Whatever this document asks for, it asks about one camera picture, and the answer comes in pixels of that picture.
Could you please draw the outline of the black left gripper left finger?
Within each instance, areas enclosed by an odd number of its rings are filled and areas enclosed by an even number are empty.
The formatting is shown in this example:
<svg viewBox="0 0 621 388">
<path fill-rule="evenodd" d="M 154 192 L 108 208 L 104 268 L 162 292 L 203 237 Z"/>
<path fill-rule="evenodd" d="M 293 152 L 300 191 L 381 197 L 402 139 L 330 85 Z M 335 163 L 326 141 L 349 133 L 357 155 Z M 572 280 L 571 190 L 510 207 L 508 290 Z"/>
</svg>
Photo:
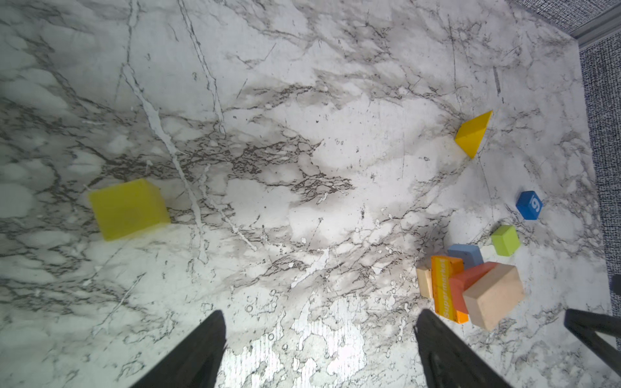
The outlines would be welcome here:
<svg viewBox="0 0 621 388">
<path fill-rule="evenodd" d="M 135 387 L 214 387 L 226 347 L 223 312 L 215 310 Z"/>
</svg>

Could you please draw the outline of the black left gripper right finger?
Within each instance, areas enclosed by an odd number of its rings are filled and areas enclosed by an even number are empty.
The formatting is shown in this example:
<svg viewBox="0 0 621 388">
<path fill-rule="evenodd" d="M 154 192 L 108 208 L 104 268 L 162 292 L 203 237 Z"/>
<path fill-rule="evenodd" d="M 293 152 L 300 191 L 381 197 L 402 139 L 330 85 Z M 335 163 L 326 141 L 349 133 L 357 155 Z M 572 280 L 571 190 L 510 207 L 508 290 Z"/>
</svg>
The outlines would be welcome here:
<svg viewBox="0 0 621 388">
<path fill-rule="evenodd" d="M 420 312 L 415 334 L 428 387 L 508 387 L 431 310 Z"/>
</svg>

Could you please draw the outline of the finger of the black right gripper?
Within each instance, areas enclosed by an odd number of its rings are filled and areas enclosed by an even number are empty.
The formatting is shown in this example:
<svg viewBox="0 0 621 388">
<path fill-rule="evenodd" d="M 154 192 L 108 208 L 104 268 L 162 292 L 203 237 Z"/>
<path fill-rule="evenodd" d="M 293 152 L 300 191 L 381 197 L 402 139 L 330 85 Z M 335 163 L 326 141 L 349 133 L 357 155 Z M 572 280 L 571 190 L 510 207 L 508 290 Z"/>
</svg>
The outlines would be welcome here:
<svg viewBox="0 0 621 388">
<path fill-rule="evenodd" d="M 620 375 L 620 351 L 601 337 L 601 334 L 604 334 L 619 339 L 620 318 L 567 309 L 564 326 L 617 375 Z"/>
</svg>

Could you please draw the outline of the long natural wood block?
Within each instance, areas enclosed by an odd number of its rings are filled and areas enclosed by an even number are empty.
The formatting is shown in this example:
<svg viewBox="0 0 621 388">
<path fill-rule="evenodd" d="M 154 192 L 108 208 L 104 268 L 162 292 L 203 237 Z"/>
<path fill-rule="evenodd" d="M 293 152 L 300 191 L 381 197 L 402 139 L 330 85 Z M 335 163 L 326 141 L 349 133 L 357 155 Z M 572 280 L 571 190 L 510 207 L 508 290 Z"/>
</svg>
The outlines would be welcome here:
<svg viewBox="0 0 621 388">
<path fill-rule="evenodd" d="M 493 331 L 524 298 L 518 269 L 508 264 L 498 264 L 463 292 L 472 323 L 486 331 Z"/>
</svg>

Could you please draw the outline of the red wooden block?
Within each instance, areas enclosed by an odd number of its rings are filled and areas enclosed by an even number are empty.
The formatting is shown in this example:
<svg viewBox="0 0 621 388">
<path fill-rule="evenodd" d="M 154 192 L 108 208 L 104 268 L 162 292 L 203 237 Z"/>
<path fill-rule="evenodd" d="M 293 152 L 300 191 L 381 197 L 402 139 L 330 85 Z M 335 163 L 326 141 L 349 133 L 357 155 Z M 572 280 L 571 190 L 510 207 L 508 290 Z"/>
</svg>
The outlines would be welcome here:
<svg viewBox="0 0 621 388">
<path fill-rule="evenodd" d="M 449 279 L 451 297 L 454 308 L 464 314 L 468 314 L 468 309 L 463 298 L 463 292 L 472 287 L 479 279 L 498 266 L 498 263 L 488 262 L 469 268 L 461 273 L 454 274 Z"/>
</svg>

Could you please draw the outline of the small ridged natural wood block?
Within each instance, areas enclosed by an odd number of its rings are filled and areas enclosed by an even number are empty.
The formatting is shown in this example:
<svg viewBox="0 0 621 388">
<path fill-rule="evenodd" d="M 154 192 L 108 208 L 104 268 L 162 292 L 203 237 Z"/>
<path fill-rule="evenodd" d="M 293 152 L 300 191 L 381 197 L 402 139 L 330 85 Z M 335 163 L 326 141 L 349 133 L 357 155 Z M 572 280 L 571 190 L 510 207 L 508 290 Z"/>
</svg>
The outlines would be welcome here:
<svg viewBox="0 0 621 388">
<path fill-rule="evenodd" d="M 417 268 L 417 280 L 422 297 L 433 299 L 432 270 L 429 266 Z"/>
</svg>

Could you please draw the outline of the orange wooden block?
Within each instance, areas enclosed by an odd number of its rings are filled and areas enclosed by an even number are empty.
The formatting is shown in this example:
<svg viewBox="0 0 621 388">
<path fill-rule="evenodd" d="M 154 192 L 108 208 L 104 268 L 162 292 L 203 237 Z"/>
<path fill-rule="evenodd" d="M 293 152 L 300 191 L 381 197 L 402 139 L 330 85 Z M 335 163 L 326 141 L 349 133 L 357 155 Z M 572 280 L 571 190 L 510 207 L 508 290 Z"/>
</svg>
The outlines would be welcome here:
<svg viewBox="0 0 621 388">
<path fill-rule="evenodd" d="M 464 263 L 461 259 L 444 255 L 432 257 L 432 285 L 435 312 L 437 315 L 459 324 L 467 323 L 469 316 L 456 310 L 454 307 L 450 278 L 463 271 Z"/>
</svg>

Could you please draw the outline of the light blue wooden block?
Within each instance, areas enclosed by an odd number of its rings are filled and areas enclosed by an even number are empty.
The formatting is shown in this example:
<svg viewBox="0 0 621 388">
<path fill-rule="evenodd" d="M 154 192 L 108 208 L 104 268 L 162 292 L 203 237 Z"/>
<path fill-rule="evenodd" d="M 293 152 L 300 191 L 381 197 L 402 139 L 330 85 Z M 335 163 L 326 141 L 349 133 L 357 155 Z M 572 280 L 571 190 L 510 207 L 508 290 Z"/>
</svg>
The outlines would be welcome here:
<svg viewBox="0 0 621 388">
<path fill-rule="evenodd" d="M 477 245 L 454 244 L 448 248 L 447 252 L 449 257 L 461 259 L 465 270 L 484 263 L 480 248 Z"/>
</svg>

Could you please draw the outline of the lime green wooden block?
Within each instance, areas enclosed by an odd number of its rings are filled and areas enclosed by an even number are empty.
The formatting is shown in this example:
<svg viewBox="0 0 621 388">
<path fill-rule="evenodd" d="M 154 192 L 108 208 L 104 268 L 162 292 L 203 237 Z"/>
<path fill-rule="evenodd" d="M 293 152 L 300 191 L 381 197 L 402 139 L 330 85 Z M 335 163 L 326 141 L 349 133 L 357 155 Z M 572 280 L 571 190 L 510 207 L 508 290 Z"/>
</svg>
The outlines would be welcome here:
<svg viewBox="0 0 621 388">
<path fill-rule="evenodd" d="M 496 254 L 509 257 L 521 246 L 514 226 L 499 226 L 491 235 Z"/>
</svg>

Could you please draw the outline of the blue number cube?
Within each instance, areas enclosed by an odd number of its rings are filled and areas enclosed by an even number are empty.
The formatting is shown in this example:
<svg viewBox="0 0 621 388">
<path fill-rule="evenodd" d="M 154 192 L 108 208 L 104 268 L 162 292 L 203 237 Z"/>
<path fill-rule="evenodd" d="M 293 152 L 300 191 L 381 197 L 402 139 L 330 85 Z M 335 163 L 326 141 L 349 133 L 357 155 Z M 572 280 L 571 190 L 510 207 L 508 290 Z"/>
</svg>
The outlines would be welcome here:
<svg viewBox="0 0 621 388">
<path fill-rule="evenodd" d="M 539 218 L 543 202 L 535 191 L 522 192 L 517 200 L 516 208 L 525 220 L 535 221 Z"/>
</svg>

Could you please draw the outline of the yellow wooden cube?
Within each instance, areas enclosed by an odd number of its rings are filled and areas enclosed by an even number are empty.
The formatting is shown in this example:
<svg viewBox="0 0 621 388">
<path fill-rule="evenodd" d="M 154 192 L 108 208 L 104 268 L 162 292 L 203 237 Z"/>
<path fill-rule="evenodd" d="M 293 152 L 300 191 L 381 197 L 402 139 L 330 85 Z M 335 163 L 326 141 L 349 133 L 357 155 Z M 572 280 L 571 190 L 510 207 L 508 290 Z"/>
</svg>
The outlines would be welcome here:
<svg viewBox="0 0 621 388">
<path fill-rule="evenodd" d="M 134 237 L 171 223 L 160 189 L 146 179 L 92 191 L 88 199 L 105 241 Z"/>
</svg>

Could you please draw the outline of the yellow wooden wedge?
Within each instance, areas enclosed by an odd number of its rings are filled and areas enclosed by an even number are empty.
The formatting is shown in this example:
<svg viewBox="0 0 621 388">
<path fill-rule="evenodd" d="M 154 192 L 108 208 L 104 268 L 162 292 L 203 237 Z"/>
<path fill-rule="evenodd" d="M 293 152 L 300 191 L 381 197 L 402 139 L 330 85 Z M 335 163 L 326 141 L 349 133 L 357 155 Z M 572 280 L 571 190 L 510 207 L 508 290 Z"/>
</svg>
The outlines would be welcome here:
<svg viewBox="0 0 621 388">
<path fill-rule="evenodd" d="M 492 115 L 493 111 L 489 111 L 460 126 L 454 140 L 470 159 L 475 158 Z"/>
</svg>

